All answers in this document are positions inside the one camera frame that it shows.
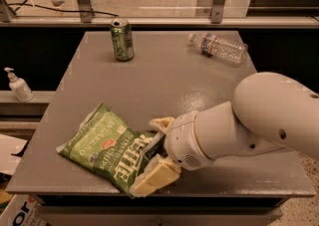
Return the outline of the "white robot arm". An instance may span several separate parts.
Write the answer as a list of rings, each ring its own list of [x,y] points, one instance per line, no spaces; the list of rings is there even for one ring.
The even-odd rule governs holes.
[[[204,111],[177,118],[156,118],[150,125],[164,139],[167,157],[149,157],[141,151],[145,166],[130,193],[146,197],[177,181],[183,169],[198,170],[229,157],[248,157],[296,150],[319,159],[319,98],[286,76],[262,72],[243,79],[232,100]]]

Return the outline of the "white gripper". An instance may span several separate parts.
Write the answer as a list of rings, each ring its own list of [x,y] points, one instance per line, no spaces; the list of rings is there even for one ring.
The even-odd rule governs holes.
[[[177,181],[181,167],[193,171],[213,164],[213,160],[202,151],[195,134],[197,114],[198,111],[192,111],[176,119],[168,116],[153,118],[149,122],[153,130],[165,134],[164,149],[168,157],[157,154],[151,159],[130,187],[131,195],[146,197]]]

